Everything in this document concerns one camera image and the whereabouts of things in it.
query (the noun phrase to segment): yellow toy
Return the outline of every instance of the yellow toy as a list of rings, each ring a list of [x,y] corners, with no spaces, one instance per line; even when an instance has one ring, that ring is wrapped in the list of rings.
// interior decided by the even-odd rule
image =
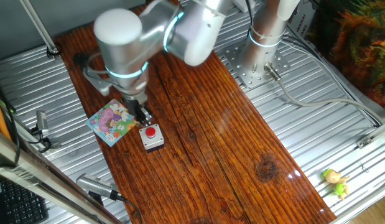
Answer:
[[[347,180],[350,178],[348,177],[341,177],[341,173],[334,171],[333,169],[327,169],[323,176],[326,178],[327,182],[331,184],[342,184],[347,182]]]
[[[326,178],[327,182],[331,184],[336,184],[334,189],[335,194],[339,196],[342,200],[344,200],[344,194],[349,194],[348,186],[346,182],[350,177],[341,177],[341,173],[334,171],[333,169],[327,169],[323,176]]]

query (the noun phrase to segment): cable connector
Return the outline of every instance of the cable connector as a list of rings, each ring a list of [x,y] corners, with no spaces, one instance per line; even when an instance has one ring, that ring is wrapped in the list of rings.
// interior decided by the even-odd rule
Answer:
[[[264,65],[264,70],[271,74],[271,76],[275,80],[275,82],[278,82],[279,80],[281,80],[281,76],[279,76],[279,74],[274,70],[274,68],[271,66],[270,63],[266,63]]]

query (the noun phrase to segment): wooden board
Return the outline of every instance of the wooden board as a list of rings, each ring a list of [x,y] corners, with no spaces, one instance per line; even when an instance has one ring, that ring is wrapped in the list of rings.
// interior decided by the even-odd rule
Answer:
[[[87,117],[111,99],[73,63],[97,48],[92,25],[56,38]],[[149,109],[165,147],[146,153],[138,128],[113,147],[97,138],[119,191],[144,223],[329,223],[334,214],[212,53],[190,67],[161,52],[149,61]],[[102,61],[94,63],[103,68]],[[132,208],[126,205],[132,214]],[[131,215],[133,223],[138,223]]]

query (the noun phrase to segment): black keyboard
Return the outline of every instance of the black keyboard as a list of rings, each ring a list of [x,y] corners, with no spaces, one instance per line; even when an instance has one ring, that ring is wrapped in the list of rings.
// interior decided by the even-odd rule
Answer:
[[[0,176],[8,224],[40,223],[48,218],[44,199]]]

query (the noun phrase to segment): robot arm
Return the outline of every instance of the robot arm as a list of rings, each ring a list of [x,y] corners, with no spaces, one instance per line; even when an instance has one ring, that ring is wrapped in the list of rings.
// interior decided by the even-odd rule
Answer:
[[[129,112],[143,125],[151,123],[144,107],[148,82],[147,61],[164,49],[185,63],[196,66],[209,56],[232,0],[191,0],[182,11],[167,0],[156,0],[136,16],[125,9],[112,9],[100,15],[94,33],[114,87],[123,94]],[[92,80],[104,95],[109,93]]]

